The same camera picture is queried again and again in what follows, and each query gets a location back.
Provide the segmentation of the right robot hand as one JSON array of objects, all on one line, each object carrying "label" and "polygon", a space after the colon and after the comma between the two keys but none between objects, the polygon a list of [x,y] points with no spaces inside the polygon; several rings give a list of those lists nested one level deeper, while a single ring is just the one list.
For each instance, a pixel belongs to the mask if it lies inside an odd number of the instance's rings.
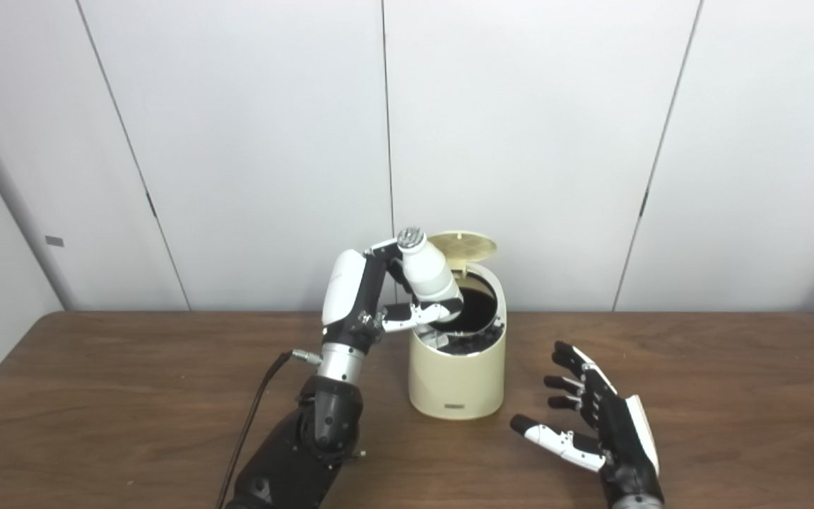
[{"label": "right robot hand", "polygon": [[523,414],[513,416],[510,428],[563,461],[598,474],[608,508],[663,508],[658,451],[642,400],[621,397],[598,364],[574,345],[555,342],[551,358],[572,378],[543,378],[546,387],[564,392],[549,397],[547,405],[578,413],[594,435],[560,431]]}]

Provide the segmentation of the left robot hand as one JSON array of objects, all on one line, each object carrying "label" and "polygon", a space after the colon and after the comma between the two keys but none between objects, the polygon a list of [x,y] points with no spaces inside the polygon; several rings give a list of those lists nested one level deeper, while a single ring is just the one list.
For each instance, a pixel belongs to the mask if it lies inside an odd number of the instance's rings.
[{"label": "left robot hand", "polygon": [[[409,303],[380,303],[391,278],[411,296]],[[365,250],[346,250],[336,259],[321,320],[323,344],[366,353],[388,332],[451,322],[464,297],[443,252],[417,228]]]}]

